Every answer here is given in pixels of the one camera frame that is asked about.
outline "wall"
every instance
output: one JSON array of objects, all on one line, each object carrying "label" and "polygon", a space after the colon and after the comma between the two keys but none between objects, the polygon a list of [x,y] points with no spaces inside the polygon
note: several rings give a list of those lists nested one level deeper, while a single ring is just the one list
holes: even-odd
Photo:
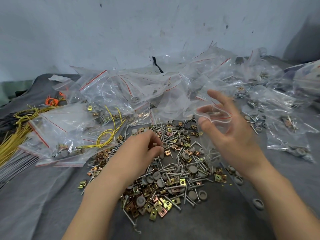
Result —
[{"label": "wall", "polygon": [[319,0],[1,0],[0,81],[74,73],[69,65],[142,67],[153,55],[200,53],[212,40],[239,56],[263,46],[314,59],[319,7]]}]

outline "forearm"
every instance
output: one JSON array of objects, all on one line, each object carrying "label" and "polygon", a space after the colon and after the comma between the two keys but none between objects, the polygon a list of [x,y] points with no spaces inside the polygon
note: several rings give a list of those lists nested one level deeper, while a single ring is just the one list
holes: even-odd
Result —
[{"label": "forearm", "polygon": [[81,205],[63,239],[106,239],[109,221],[123,188],[119,179],[102,171],[86,187]]},{"label": "forearm", "polygon": [[267,163],[249,179],[260,193],[277,239],[320,238],[320,223],[295,192],[290,181]]}]

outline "hand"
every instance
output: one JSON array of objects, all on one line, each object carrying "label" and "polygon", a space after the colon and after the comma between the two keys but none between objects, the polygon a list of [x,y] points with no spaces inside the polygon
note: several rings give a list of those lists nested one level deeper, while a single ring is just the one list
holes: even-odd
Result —
[{"label": "hand", "polygon": [[160,138],[151,130],[130,136],[110,158],[103,171],[113,175],[116,173],[129,186],[145,172],[153,158],[164,153],[165,149],[161,145]]},{"label": "hand", "polygon": [[256,143],[252,128],[241,116],[232,99],[211,89],[208,90],[208,95],[218,100],[223,108],[232,114],[230,128],[226,134],[222,134],[205,117],[200,117],[198,123],[222,157],[248,179],[256,170],[263,168],[269,162]]}]

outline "black strap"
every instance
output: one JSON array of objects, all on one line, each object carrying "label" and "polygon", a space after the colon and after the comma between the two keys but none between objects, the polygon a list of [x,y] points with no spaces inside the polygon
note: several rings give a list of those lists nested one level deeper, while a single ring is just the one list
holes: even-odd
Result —
[{"label": "black strap", "polygon": [[152,59],[153,59],[153,64],[159,68],[159,71],[161,73],[163,73],[162,69],[157,65],[156,58],[153,56]]}]

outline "gray cloth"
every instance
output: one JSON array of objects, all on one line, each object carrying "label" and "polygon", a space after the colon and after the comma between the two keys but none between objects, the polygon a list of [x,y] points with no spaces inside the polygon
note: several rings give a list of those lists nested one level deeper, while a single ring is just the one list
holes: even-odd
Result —
[{"label": "gray cloth", "polygon": [[[26,103],[43,103],[56,82],[51,74],[39,76],[30,91],[15,99],[0,111],[3,115],[26,108]],[[319,159],[319,134],[308,134],[312,154]],[[302,199],[320,213],[320,166],[299,161],[286,152],[266,149],[265,132],[259,136],[260,146],[271,163],[294,185]],[[30,167],[16,176],[0,191],[1,239],[61,239],[81,200],[79,182],[88,179],[87,167]],[[138,218],[137,234],[126,215],[116,206],[110,223],[110,239],[274,239],[268,221],[258,218],[250,204],[228,177],[228,184],[206,183],[208,200],[194,209],[187,203],[178,212],[173,208],[161,219],[151,222],[148,216]],[[92,205],[92,214],[99,212]]]}]

